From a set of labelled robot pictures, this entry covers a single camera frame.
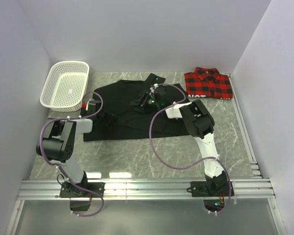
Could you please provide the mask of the black long sleeve shirt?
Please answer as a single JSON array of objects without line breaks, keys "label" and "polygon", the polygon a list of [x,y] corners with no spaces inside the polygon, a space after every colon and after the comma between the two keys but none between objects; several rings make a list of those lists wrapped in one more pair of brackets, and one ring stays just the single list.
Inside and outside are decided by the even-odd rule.
[{"label": "black long sleeve shirt", "polygon": [[[166,79],[151,73],[144,81],[119,80],[115,83],[94,90],[93,99],[100,96],[103,100],[102,111],[117,116],[116,122],[108,127],[95,126],[95,129],[84,134],[84,142],[107,140],[139,140],[149,138],[148,130],[152,117],[157,111],[139,113],[134,111],[130,102],[134,101],[143,90],[154,83],[165,83]],[[153,138],[187,136],[188,132],[181,119],[168,119],[163,112],[152,129]]]}]

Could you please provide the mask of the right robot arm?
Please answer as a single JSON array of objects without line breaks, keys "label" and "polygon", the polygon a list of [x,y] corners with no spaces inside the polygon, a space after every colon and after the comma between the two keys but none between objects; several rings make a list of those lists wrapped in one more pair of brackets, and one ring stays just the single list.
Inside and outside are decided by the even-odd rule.
[{"label": "right robot arm", "polygon": [[[183,170],[203,162],[206,180],[204,186],[207,193],[216,196],[221,192],[231,191],[232,185],[229,174],[217,153],[214,139],[215,121],[212,115],[199,99],[188,103],[185,100],[186,96],[183,95],[181,101],[169,104],[165,102],[164,95],[160,93],[160,89],[152,89],[151,91],[142,92],[130,105],[141,113],[148,113],[152,109],[157,110],[151,119],[148,135],[151,149],[161,163],[172,169]],[[163,112],[168,119],[181,119],[183,121],[188,134],[194,138],[199,147],[202,156],[201,160],[189,166],[177,167],[169,165],[161,159],[153,144],[152,129],[156,118]]]}]

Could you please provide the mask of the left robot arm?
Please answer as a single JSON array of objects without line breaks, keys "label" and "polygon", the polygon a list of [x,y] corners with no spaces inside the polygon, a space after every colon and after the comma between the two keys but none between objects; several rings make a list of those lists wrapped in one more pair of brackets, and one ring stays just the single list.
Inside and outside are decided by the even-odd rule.
[{"label": "left robot arm", "polygon": [[59,169],[63,179],[61,188],[64,192],[83,197],[93,191],[86,172],[72,156],[75,136],[90,133],[96,124],[107,126],[115,119],[115,116],[107,112],[88,113],[86,116],[75,118],[47,119],[36,145],[36,153],[43,157],[47,164]]}]

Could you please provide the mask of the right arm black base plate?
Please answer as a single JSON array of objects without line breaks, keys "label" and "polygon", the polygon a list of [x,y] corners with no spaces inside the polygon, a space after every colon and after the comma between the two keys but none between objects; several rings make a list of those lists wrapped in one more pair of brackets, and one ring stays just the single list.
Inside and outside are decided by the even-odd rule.
[{"label": "right arm black base plate", "polygon": [[192,197],[219,197],[219,196],[234,196],[233,188],[229,188],[229,183],[214,185],[208,181],[192,181],[190,186],[186,188]]}]

